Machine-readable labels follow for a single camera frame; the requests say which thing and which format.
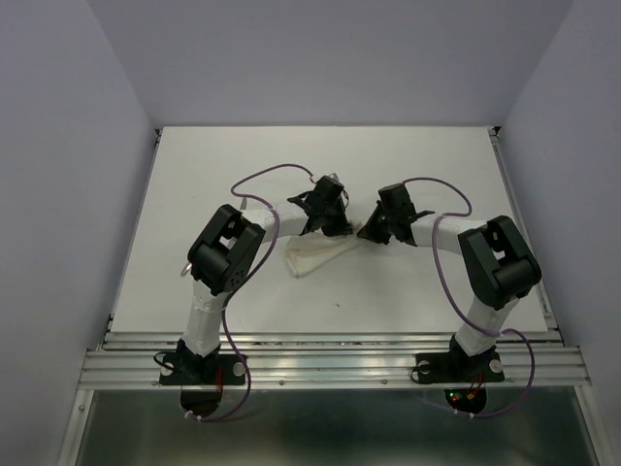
black joint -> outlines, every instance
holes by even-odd
[[[234,207],[220,207],[187,253],[192,277],[204,283],[213,296],[235,291],[244,283],[264,236],[263,228],[246,220]],[[236,241],[229,248],[223,240],[231,239]]]
[[[183,339],[177,341],[177,364],[176,367],[179,372],[192,376],[197,380],[203,380],[209,377],[213,371],[217,368],[217,356],[220,350],[220,346],[214,349],[207,356],[201,356],[200,354],[194,354],[185,345]]]
[[[498,354],[496,353],[496,346],[493,346],[484,352],[468,356],[453,335],[448,344],[448,357],[454,376],[462,380],[470,380],[481,371],[487,370],[490,361],[497,359]]]
[[[537,260],[508,216],[465,231],[459,245],[474,294],[497,311],[526,296],[541,280]]]
[[[411,225],[431,211],[418,213],[409,198],[403,183],[392,184],[379,190],[379,201],[367,224],[360,230],[360,238],[387,245],[390,237],[411,246],[416,246]]]
[[[309,216],[309,221],[307,221],[302,235],[319,228],[328,237],[353,233],[351,224],[345,216],[343,192],[344,186],[341,183],[331,177],[323,176],[312,191],[303,192],[299,196],[287,199]]]

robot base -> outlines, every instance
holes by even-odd
[[[179,354],[175,351],[166,351],[162,357],[162,363],[181,368],[177,371],[167,371],[165,368],[160,371],[159,383],[161,385],[216,385],[218,368],[222,368],[222,385],[244,385],[245,371],[239,374],[242,366],[240,358],[235,354],[218,354],[213,357],[211,367],[202,373],[196,371],[182,370],[183,364]]]
[[[485,383],[505,380],[501,357],[496,347],[475,356],[468,356],[456,342],[449,343],[448,352],[421,352],[415,356],[416,367],[411,379],[416,383],[471,383],[481,377]]]

white towel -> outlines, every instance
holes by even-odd
[[[312,232],[303,236],[292,236],[284,250],[284,256],[293,275],[301,279],[344,252],[357,248],[360,241],[355,234],[328,238],[321,233]]]

screw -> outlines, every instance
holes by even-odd
[[[244,364],[242,364],[241,362],[236,362],[233,365],[233,375],[236,376],[236,377],[240,377],[243,374],[245,374]]]
[[[167,367],[161,367],[159,369],[159,373],[160,373],[160,375],[162,375],[164,377],[168,377],[168,376],[170,376],[173,373],[173,371],[171,371]]]
[[[498,359],[492,359],[489,361],[489,368],[494,374],[500,374],[503,372],[503,363]]]
[[[418,367],[419,368],[420,367],[425,367],[425,366],[428,366],[428,365],[429,365],[429,361],[424,361],[424,360],[423,361],[418,361]],[[421,374],[427,375],[427,374],[429,374],[430,371],[429,371],[429,369],[421,369],[418,372],[420,372]]]

wire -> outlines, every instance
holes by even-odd
[[[446,295],[446,298],[448,299],[448,302],[452,306],[455,313],[457,313],[457,315],[471,328],[473,328],[477,332],[482,333],[483,335],[487,335],[488,337],[498,338],[501,335],[505,335],[507,333],[513,333],[517,335],[524,342],[524,344],[526,345],[526,348],[528,349],[528,353],[531,356],[530,377],[528,379],[528,382],[526,383],[526,386],[524,387],[524,390],[513,403],[492,413],[484,413],[484,414],[478,414],[478,415],[473,415],[473,414],[463,413],[463,412],[458,412],[458,413],[462,413],[464,415],[473,416],[473,417],[494,417],[494,416],[502,415],[504,413],[508,413],[509,411],[517,407],[524,400],[526,395],[531,390],[531,387],[533,386],[533,380],[535,379],[535,370],[536,370],[537,364],[535,361],[535,353],[533,352],[533,347],[531,346],[531,342],[528,341],[528,339],[522,332],[514,328],[507,328],[503,330],[502,332],[492,332],[490,330],[482,328],[479,325],[476,325],[470,319],[468,319],[466,315],[462,312],[462,310],[459,309],[457,302],[453,298],[453,295],[451,294],[450,289],[448,288],[448,284],[446,283],[446,277],[444,276],[444,271],[442,270],[442,266],[440,263],[440,254],[438,250],[438,232],[440,230],[440,223],[446,216],[459,216],[459,217],[470,216],[470,214],[473,212],[473,204],[472,202],[470,202],[470,199],[468,199],[466,194],[464,194],[457,186],[449,182],[446,182],[445,180],[441,180],[439,178],[431,178],[431,177],[415,177],[415,178],[408,178],[404,180],[403,184],[407,184],[411,182],[433,182],[433,183],[443,184],[444,186],[449,187],[450,189],[455,191],[457,194],[459,194],[459,196],[466,202],[466,205],[468,206],[468,211],[465,213],[447,212],[447,213],[439,215],[438,218],[436,218],[436,221],[434,221],[434,227],[433,227],[432,235],[431,235],[432,252],[434,254],[434,261],[436,262],[436,269],[438,270],[438,277],[440,278],[440,283],[442,285],[442,289],[444,290],[444,294]],[[429,402],[428,400],[424,400],[424,401],[445,409],[444,406],[437,405],[436,403]]]
[[[345,190],[343,190],[343,199],[347,202],[345,202],[345,205],[343,206],[344,209],[349,207],[349,193]]]
[[[157,356],[162,355],[162,354],[166,354],[166,351],[160,351],[157,352],[156,354],[153,355],[153,361],[155,361],[155,364],[157,364],[159,367],[163,367],[164,369],[167,369],[171,372],[175,372],[175,368],[171,365],[166,364],[164,361],[160,361]]]
[[[224,371],[222,369],[222,366],[218,366],[217,375],[215,376],[215,386],[217,386],[217,391],[220,393],[224,392],[224,385],[222,382],[223,373]]]
[[[240,362],[244,365],[244,369],[245,369],[245,376],[246,376],[246,387],[245,387],[245,392],[244,392],[244,396],[242,397],[242,399],[233,407],[231,408],[231,410],[229,410],[228,412],[224,413],[223,415],[220,416],[210,416],[210,417],[198,417],[195,416],[194,414],[192,414],[191,412],[189,412],[186,409],[183,409],[183,412],[185,413],[185,415],[187,417],[190,417],[192,419],[201,421],[201,422],[214,422],[217,420],[223,420],[231,415],[233,415],[234,413],[236,413],[245,403],[245,401],[248,399],[248,396],[250,396],[250,391],[251,391],[251,387],[252,387],[252,377],[250,375],[250,368],[248,367],[248,363],[245,360],[244,355],[242,354],[242,352],[237,348],[237,345],[235,344],[235,341],[233,340],[233,336],[231,335],[231,331],[229,330],[229,325],[226,321],[226,309],[229,305],[229,303],[231,302],[231,299],[233,298],[233,296],[235,296],[235,294],[242,289],[242,286],[244,286],[246,283],[248,283],[248,281],[254,277],[254,275],[259,271],[259,269],[261,267],[263,267],[263,264],[265,264],[268,260],[268,258],[270,257],[270,255],[272,254],[272,252],[274,252],[274,248],[276,247],[276,242],[278,239],[278,233],[280,231],[280,218],[278,216],[278,213],[276,212],[276,210],[274,209],[274,206],[266,199],[254,195],[254,194],[249,194],[249,193],[240,193],[237,191],[237,188],[240,187],[242,184],[249,182],[250,180],[253,180],[255,178],[258,178],[262,175],[265,175],[266,173],[269,172],[273,172],[274,170],[280,169],[280,168],[298,168],[300,170],[303,170],[304,172],[307,173],[307,175],[309,175],[310,178],[312,178],[313,174],[312,171],[309,170],[308,168],[306,168],[303,165],[299,165],[297,163],[280,163],[279,165],[275,165],[273,167],[270,168],[266,168],[265,170],[261,170],[259,172],[256,172],[252,175],[249,175],[247,177],[245,177],[242,180],[239,180],[238,182],[236,182],[235,184],[233,184],[231,186],[231,194],[233,194],[235,197],[241,197],[242,199],[252,199],[254,201],[260,202],[261,204],[263,204],[269,211],[272,212],[272,215],[274,216],[274,235],[272,237],[272,241],[270,242],[270,245],[268,246],[268,250],[265,252],[265,254],[263,254],[263,257],[261,257],[261,260],[259,260],[259,263],[256,264],[256,267],[254,267],[249,273],[248,275],[245,277],[244,282],[242,283],[242,285],[237,288],[235,291],[233,291],[232,293],[230,293],[226,299],[224,300],[224,303],[222,304],[222,328],[224,329],[224,334],[226,335],[226,339],[229,342],[229,345],[231,346],[231,349],[233,350],[233,352],[237,355],[237,357],[240,359]]]
[[[468,389],[468,392],[466,393],[466,398],[468,398],[469,400],[472,400],[476,397],[476,395],[479,393],[479,391],[481,391],[481,388],[483,387],[483,371],[478,373],[478,387],[476,388],[475,391],[473,391],[473,387],[474,384],[477,381],[474,381],[472,385],[470,385],[470,388]]]
[[[476,376],[476,378],[470,384],[470,387],[468,388],[468,392],[473,391],[473,388],[474,388],[474,386],[476,385],[477,382],[478,382],[478,386],[479,387],[481,387],[483,385],[483,371],[479,372],[478,375]]]

